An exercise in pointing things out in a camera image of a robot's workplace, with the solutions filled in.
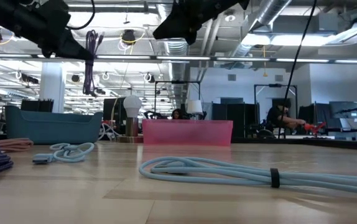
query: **lamp shade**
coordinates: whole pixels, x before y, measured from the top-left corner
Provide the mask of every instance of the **lamp shade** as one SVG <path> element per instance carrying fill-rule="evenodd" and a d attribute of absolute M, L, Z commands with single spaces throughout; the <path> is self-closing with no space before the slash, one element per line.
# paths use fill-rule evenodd
<path fill-rule="evenodd" d="M 189 100 L 187 106 L 187 113 L 190 114 L 203 113 L 202 102 L 200 100 Z"/>
<path fill-rule="evenodd" d="M 124 99 L 123 106 L 128 118 L 137 118 L 142 106 L 142 101 L 137 96 L 131 95 Z"/>

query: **support column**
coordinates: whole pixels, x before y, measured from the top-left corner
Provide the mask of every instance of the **support column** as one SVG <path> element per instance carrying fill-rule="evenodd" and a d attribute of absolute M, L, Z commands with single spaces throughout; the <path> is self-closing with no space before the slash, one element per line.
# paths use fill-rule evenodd
<path fill-rule="evenodd" d="M 65 80 L 67 74 L 60 62 L 44 62 L 40 79 L 40 99 L 54 100 L 53 113 L 64 112 Z"/>

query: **pink plastic bin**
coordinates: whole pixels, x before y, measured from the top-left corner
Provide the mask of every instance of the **pink plastic bin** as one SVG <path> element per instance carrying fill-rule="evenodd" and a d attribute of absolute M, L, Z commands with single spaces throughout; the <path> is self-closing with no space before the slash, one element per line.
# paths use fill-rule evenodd
<path fill-rule="evenodd" d="M 233 122 L 145 119 L 142 130 L 144 144 L 230 146 Z"/>

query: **cable tie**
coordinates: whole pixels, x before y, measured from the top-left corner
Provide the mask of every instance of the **cable tie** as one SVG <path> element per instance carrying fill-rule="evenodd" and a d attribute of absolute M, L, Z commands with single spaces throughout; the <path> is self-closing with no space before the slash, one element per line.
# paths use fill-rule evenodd
<path fill-rule="evenodd" d="M 281 183 L 279 182 L 279 172 L 277 168 L 271 168 L 271 187 L 272 188 L 279 188 Z"/>

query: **man sitting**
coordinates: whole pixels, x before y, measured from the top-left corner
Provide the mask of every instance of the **man sitting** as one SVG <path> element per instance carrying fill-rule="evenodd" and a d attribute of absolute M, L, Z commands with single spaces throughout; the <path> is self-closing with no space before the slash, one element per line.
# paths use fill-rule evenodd
<path fill-rule="evenodd" d="M 290 108 L 290 101 L 282 101 L 280 105 L 273 106 L 267 115 L 267 122 L 275 126 L 275 128 L 290 128 L 295 129 L 299 125 L 303 125 L 306 122 L 302 119 L 293 119 L 288 117 L 288 111 Z"/>

